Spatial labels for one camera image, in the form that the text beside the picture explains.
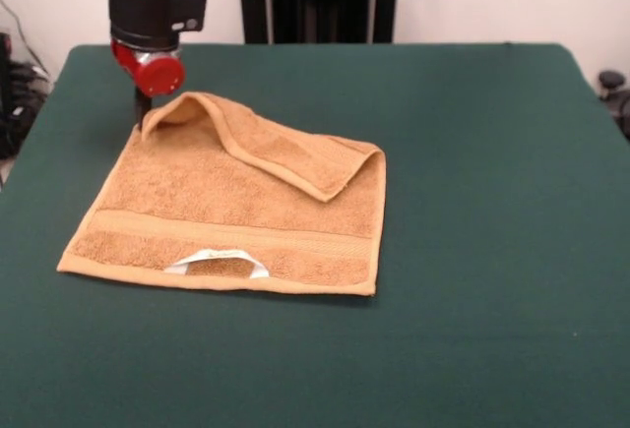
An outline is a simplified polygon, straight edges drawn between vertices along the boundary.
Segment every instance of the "green tablecloth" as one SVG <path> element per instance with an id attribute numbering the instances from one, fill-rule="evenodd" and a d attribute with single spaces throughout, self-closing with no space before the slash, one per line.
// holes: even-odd
<path id="1" fill-rule="evenodd" d="M 74 50 L 0 194 L 2 427 L 627 427 L 630 151 L 552 45 L 189 46 L 187 89 L 378 144 L 374 298 L 55 271 L 132 86 Z"/>

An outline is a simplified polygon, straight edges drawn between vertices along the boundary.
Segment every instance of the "red cylindrical joint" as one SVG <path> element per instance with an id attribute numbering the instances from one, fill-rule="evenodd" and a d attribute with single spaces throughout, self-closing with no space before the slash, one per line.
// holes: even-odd
<path id="1" fill-rule="evenodd" d="M 139 58 L 132 49 L 116 41 L 112 41 L 111 49 L 118 63 L 146 96 L 169 95 L 184 83 L 186 72 L 177 57 L 144 53 Z"/>

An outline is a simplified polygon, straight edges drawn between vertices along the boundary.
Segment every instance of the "towel tag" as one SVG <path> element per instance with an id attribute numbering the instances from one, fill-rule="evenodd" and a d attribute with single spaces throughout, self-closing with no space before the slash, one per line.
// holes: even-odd
<path id="1" fill-rule="evenodd" d="M 211 261 L 213 259 L 242 259 L 254 265 L 254 269 L 249 278 L 269 277 L 269 271 L 262 263 L 256 261 L 245 251 L 239 249 L 224 249 L 219 251 L 216 249 L 202 249 L 192 256 L 177 261 L 172 266 L 166 268 L 164 272 L 167 274 L 186 275 L 188 273 L 188 265 L 200 261 Z"/>

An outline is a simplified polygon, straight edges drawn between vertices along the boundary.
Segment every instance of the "orange towel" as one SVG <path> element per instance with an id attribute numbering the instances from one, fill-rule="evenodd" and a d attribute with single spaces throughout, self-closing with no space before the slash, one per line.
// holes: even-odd
<path id="1" fill-rule="evenodd" d="M 376 146 L 188 92 L 151 111 L 142 133 L 134 128 L 57 270 L 191 289 L 372 295 L 384 209 Z M 174 267 L 208 249 L 219 251 L 214 259 Z"/>

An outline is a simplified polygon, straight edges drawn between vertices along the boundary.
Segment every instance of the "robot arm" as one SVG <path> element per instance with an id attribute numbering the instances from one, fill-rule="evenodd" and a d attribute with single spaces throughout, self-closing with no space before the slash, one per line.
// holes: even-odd
<path id="1" fill-rule="evenodd" d="M 152 98 L 178 90 L 185 78 L 179 37 L 201 31 L 207 0 L 109 0 L 111 48 L 136 85 L 139 126 Z"/>

